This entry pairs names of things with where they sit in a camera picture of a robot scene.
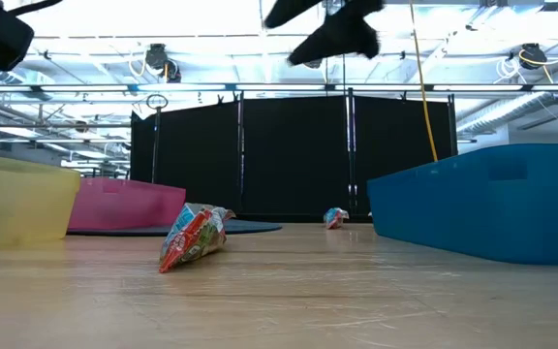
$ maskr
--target blue plastic bin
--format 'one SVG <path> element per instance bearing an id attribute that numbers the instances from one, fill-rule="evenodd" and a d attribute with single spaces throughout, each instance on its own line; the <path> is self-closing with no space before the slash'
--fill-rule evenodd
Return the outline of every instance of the blue plastic bin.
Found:
<path id="1" fill-rule="evenodd" d="M 558 265 L 558 144 L 481 149 L 372 179 L 367 190 L 380 236 Z"/>

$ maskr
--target black curtain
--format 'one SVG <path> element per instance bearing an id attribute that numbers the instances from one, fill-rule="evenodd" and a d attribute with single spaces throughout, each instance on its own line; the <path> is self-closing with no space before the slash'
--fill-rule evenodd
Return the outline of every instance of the black curtain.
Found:
<path id="1" fill-rule="evenodd" d="M 344 97 L 247 100 L 243 212 L 313 217 L 349 205 Z"/>
<path id="2" fill-rule="evenodd" d="M 133 124 L 132 179 L 151 181 L 154 138 L 147 131 L 155 118 Z M 162 112 L 160 125 L 157 184 L 185 188 L 190 203 L 239 211 L 238 104 Z"/>
<path id="3" fill-rule="evenodd" d="M 439 159 L 456 155 L 447 103 L 427 104 Z M 370 211 L 367 180 L 433 162 L 421 101 L 355 97 L 356 214 Z"/>

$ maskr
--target pink plastic bin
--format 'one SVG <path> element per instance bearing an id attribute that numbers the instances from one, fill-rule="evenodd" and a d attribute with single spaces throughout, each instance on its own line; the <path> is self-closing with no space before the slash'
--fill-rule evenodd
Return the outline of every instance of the pink plastic bin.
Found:
<path id="1" fill-rule="evenodd" d="M 186 190 L 133 180 L 84 178 L 68 229 L 114 230 L 173 224 Z"/>

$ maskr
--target snack wrapper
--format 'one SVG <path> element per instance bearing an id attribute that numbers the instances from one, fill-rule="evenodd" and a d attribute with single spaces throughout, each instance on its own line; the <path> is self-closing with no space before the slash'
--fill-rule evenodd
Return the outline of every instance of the snack wrapper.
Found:
<path id="1" fill-rule="evenodd" d="M 232 217 L 233 212 L 222 207 L 185 205 L 163 242 L 159 272 L 223 247 L 227 240 L 223 223 Z"/>
<path id="2" fill-rule="evenodd" d="M 327 229 L 337 229 L 341 228 L 344 224 L 344 219 L 350 218 L 348 216 L 348 212 L 336 207 L 331 208 L 329 211 L 325 213 L 325 223 Z"/>

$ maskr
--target ceiling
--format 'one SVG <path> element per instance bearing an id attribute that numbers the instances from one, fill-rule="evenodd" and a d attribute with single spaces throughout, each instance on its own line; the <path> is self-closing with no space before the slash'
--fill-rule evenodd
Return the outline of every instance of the ceiling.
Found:
<path id="1" fill-rule="evenodd" d="M 4 4 L 11 9 L 30 2 L 36 1 L 5 0 Z M 22 17 L 34 28 L 36 37 L 14 76 L 25 84 L 157 83 L 161 79 L 147 69 L 139 74 L 141 62 L 150 44 L 165 44 L 170 59 L 180 68 L 183 83 L 419 83 L 410 8 L 394 5 L 399 1 L 388 2 L 384 10 L 366 18 L 379 33 L 378 57 L 333 57 L 320 69 L 309 69 L 291 67 L 286 58 L 322 24 L 325 10 L 321 5 L 281 28 L 264 30 L 262 18 L 274 0 L 65 0 Z M 509 1 L 522 4 L 511 7 L 480 7 L 480 1 L 416 3 L 420 60 L 427 83 L 543 82 L 542 69 L 518 69 L 513 62 L 506 62 L 510 52 L 518 53 L 524 43 L 539 43 L 551 62 L 558 61 L 558 11 L 541 11 L 540 1 Z M 549 64 L 547 69 L 556 79 L 558 63 Z M 169 109 L 216 103 L 216 95 L 174 93 Z M 296 94 L 251 92 L 245 98 L 291 95 Z M 502 96 L 482 93 L 470 97 L 456 98 L 458 122 Z M 50 115 L 49 122 L 128 122 L 132 109 L 151 113 L 144 107 L 144 98 L 143 94 L 71 91 L 51 94 L 48 101 L 41 101 L 21 94 L 0 94 L 0 105 L 29 116 L 10 118 L 1 113 L 0 121 L 27 122 Z M 230 98 L 231 93 L 226 94 L 226 101 Z M 518 131 L 519 126 L 551 112 L 558 114 L 558 102 L 546 103 L 544 109 L 513 120 L 509 132 L 558 135 L 558 121 Z M 71 138 L 130 138 L 127 129 L 92 130 L 81 136 L 75 130 L 62 134 Z M 119 155 L 125 158 L 126 152 Z"/>

